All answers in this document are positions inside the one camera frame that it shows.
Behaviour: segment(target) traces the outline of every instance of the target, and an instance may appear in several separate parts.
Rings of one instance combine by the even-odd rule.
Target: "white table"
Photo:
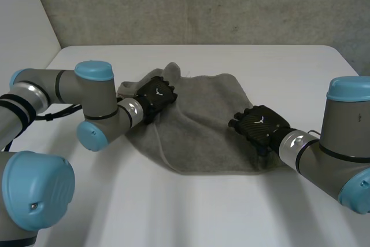
[[[61,50],[49,68],[73,69],[84,60],[110,62],[116,87],[172,61],[183,76],[231,73],[253,104],[302,130],[320,130],[330,80],[356,74],[327,46],[76,46]],[[82,120],[76,113],[35,123],[13,144],[13,151],[62,155],[76,174],[69,211],[39,233],[36,246],[369,246],[370,217],[341,207],[294,171],[181,176],[124,136],[89,152],[75,135]]]

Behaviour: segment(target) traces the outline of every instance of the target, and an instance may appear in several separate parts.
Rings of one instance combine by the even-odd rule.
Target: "gray concrete wall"
[[[62,47],[330,45],[370,75],[370,0],[41,0]]]

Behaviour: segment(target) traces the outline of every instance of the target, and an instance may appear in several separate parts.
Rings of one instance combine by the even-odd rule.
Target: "gray towel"
[[[132,97],[153,76],[163,76],[179,96],[153,124],[134,127],[127,138],[145,156],[180,174],[260,174],[284,166],[275,153],[262,160],[255,148],[228,127],[236,112],[251,108],[232,75],[181,77],[175,63],[139,82],[123,82],[118,95]]]

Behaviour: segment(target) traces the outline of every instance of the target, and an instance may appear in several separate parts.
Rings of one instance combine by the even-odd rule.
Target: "blue cap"
[[[333,101],[370,101],[370,76],[343,76],[330,82],[327,98]]]
[[[12,77],[10,78],[10,82],[9,82],[9,88],[12,88],[13,85],[14,85],[14,81],[16,81],[16,78],[17,76],[22,72],[24,71],[25,69],[19,69],[18,71],[16,71]]]
[[[370,168],[358,173],[343,186],[338,202],[359,214],[370,212]]]
[[[86,149],[93,152],[98,152],[108,145],[105,134],[95,124],[88,121],[83,121],[77,127],[77,138]]]
[[[75,73],[83,79],[107,81],[114,77],[112,65],[104,61],[85,61],[78,63]]]
[[[56,224],[75,192],[75,174],[66,159],[23,151],[5,166],[2,196],[12,220],[22,229],[38,231]]]

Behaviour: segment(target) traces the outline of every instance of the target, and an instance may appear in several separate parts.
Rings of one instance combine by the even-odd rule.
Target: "gray robot arm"
[[[254,119],[256,115],[264,117],[265,126]],[[370,212],[370,77],[332,80],[320,139],[291,128],[262,106],[235,118],[238,121],[230,126],[255,145],[274,150],[289,167],[352,211]]]
[[[117,99],[112,66],[103,61],[81,62],[74,71],[18,71],[11,78],[10,91],[0,97],[0,149],[51,104],[81,104],[85,120],[77,126],[77,138],[97,152],[141,121],[153,121],[176,100],[173,90],[163,78],[154,77],[133,98]],[[75,190],[75,175],[59,156],[2,152],[0,186],[0,246],[31,246],[38,230],[64,216]]]

